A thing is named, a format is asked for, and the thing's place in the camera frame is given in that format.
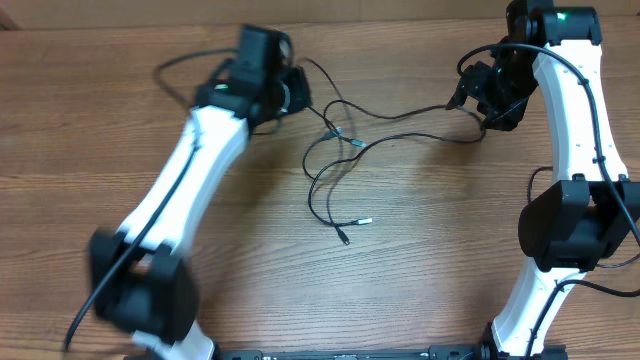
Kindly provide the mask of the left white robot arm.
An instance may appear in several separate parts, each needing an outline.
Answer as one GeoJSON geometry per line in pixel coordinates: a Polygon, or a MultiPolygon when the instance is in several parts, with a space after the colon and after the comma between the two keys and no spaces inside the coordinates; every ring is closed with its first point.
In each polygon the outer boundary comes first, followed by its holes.
{"type": "Polygon", "coordinates": [[[290,37],[245,25],[239,43],[185,101],[180,140],[157,180],[118,229],[88,245],[91,293],[80,310],[129,333],[150,359],[214,359],[196,317],[188,260],[202,217],[256,127],[311,104],[290,37]]]}

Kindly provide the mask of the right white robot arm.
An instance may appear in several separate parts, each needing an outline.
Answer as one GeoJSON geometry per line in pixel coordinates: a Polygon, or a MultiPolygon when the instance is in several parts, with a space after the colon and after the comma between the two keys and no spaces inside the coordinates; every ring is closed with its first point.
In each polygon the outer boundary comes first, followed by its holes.
{"type": "Polygon", "coordinates": [[[545,335],[570,291],[607,268],[627,236],[637,236],[639,185],[611,133],[601,83],[602,32],[591,7],[521,0],[506,9],[508,33],[488,46],[491,64],[459,61],[450,108],[477,101],[484,129],[510,131],[530,96],[545,101],[552,182],[523,208],[518,239],[525,259],[503,310],[477,345],[432,346],[449,359],[563,359],[545,335]]]}

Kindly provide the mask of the black USB cable short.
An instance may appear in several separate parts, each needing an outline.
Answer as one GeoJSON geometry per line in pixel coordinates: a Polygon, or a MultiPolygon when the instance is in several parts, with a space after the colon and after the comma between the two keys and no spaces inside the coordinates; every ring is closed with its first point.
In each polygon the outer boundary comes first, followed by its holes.
{"type": "Polygon", "coordinates": [[[325,129],[308,145],[302,156],[302,170],[310,181],[307,206],[315,220],[330,229],[340,243],[348,246],[351,240],[346,230],[366,225],[370,218],[337,220],[332,214],[331,197],[339,181],[349,172],[350,163],[346,159],[354,157],[366,143],[358,139],[354,116],[329,71],[310,57],[301,58],[298,64],[318,70],[334,94],[334,98],[328,100],[326,105],[309,108],[312,115],[320,118],[325,129]]]}

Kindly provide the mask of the black USB cable long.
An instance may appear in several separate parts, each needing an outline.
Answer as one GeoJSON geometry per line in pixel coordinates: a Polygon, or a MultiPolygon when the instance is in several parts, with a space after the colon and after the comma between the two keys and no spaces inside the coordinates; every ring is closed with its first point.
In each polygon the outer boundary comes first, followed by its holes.
{"type": "Polygon", "coordinates": [[[468,116],[474,123],[477,134],[471,138],[455,138],[448,137],[445,135],[438,135],[426,132],[419,131],[410,131],[404,133],[396,133],[388,136],[384,136],[382,138],[373,140],[370,143],[365,143],[356,139],[355,137],[347,137],[342,132],[338,130],[338,127],[328,119],[328,115],[324,113],[320,113],[316,109],[313,110],[315,115],[318,115],[322,120],[325,120],[327,123],[327,132],[323,137],[318,138],[312,144],[310,144],[305,153],[302,156],[301,160],[301,168],[303,170],[303,174],[310,180],[309,188],[306,195],[306,206],[309,210],[311,216],[320,224],[326,227],[330,227],[333,229],[339,229],[346,227],[357,227],[357,226],[365,226],[370,224],[373,219],[371,217],[361,217],[354,218],[349,220],[339,221],[334,217],[332,210],[332,195],[337,185],[340,183],[342,178],[346,176],[349,172],[354,170],[356,166],[370,153],[374,150],[377,150],[379,147],[383,145],[388,145],[391,147],[392,145],[396,145],[398,142],[406,142],[406,141],[434,141],[437,143],[443,143],[446,145],[475,145],[481,143],[486,135],[487,130],[482,124],[481,118],[478,114],[473,111],[467,110],[461,106],[455,106],[455,111],[462,112],[464,115],[468,116]],[[328,142],[329,140],[337,140],[342,144],[348,144],[352,147],[355,147],[357,151],[350,156],[346,157],[338,157],[337,159],[328,162],[326,165],[323,165],[320,169],[318,169],[315,173],[312,173],[308,167],[308,159],[311,151],[318,147],[321,143],[328,142]],[[328,173],[332,172],[335,168],[337,168],[337,173],[334,175],[334,180],[330,185],[330,188],[327,190],[327,195],[324,199],[324,215],[321,215],[318,209],[315,206],[316,202],[316,193],[319,189],[319,186],[325,177],[328,177],[328,173]]]}

